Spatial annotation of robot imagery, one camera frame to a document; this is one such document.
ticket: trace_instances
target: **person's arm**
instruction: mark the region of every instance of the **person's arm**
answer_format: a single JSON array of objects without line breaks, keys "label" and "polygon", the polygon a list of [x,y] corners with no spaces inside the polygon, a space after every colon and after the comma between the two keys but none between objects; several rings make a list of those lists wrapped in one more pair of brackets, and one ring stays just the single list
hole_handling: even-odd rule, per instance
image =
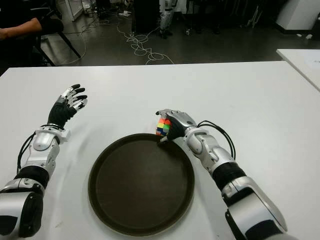
[{"label": "person's arm", "polygon": [[18,37],[25,34],[40,32],[41,24],[36,17],[19,26],[0,28],[0,40]]}]

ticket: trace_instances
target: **silver robotic arm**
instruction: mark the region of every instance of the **silver robotic arm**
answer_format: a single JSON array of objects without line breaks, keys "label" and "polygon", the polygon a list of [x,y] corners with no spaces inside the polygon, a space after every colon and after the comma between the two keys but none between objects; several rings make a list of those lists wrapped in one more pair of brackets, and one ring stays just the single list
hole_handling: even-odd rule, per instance
[{"label": "silver robotic arm", "polygon": [[[31,237],[41,227],[43,196],[56,167],[60,144],[67,142],[70,131],[65,123],[87,104],[79,84],[69,87],[53,105],[48,122],[23,144],[18,156],[17,175],[0,190],[0,239]],[[20,161],[29,150],[23,167]]]},{"label": "silver robotic arm", "polygon": [[275,204],[246,176],[234,158],[185,112],[170,109],[156,113],[169,119],[166,141],[183,137],[221,191],[228,209],[225,218],[237,240],[295,240],[287,234],[286,221]]}]

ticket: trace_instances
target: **brown tray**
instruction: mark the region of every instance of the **brown tray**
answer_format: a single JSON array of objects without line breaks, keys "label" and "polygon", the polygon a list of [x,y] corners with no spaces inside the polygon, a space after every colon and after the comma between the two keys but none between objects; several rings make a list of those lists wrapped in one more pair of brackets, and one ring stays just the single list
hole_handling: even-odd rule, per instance
[{"label": "brown tray", "polygon": [[160,136],[134,134],[108,146],[95,161],[89,200],[99,219],[131,236],[159,233],[189,207],[195,176],[185,152]]}]

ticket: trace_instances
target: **white desk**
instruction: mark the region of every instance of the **white desk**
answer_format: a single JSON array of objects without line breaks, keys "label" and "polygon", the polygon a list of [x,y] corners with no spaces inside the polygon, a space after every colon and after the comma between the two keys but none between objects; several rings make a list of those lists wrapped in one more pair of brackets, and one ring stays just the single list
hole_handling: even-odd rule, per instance
[{"label": "white desk", "polygon": [[276,52],[320,91],[320,50],[278,49]]},{"label": "white desk", "polygon": [[[101,151],[134,133],[154,133],[159,109],[211,120],[235,144],[237,161],[283,213],[300,240],[320,236],[320,94],[285,61],[153,66],[9,69],[0,78],[0,183],[15,176],[24,140],[47,122],[58,95],[86,87],[87,106],[66,124],[44,197],[36,240],[136,240],[113,232],[93,214],[89,172]],[[228,144],[212,132],[221,145]],[[220,192],[199,160],[194,200],[174,227],[147,240],[231,240]]]}]

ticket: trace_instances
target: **colorful cube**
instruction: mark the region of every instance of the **colorful cube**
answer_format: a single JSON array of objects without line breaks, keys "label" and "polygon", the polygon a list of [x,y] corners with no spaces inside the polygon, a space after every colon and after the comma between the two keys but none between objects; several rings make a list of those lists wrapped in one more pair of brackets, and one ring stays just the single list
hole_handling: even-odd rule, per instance
[{"label": "colorful cube", "polygon": [[169,119],[160,118],[158,124],[156,125],[155,134],[159,136],[167,136],[171,127],[171,122]]}]

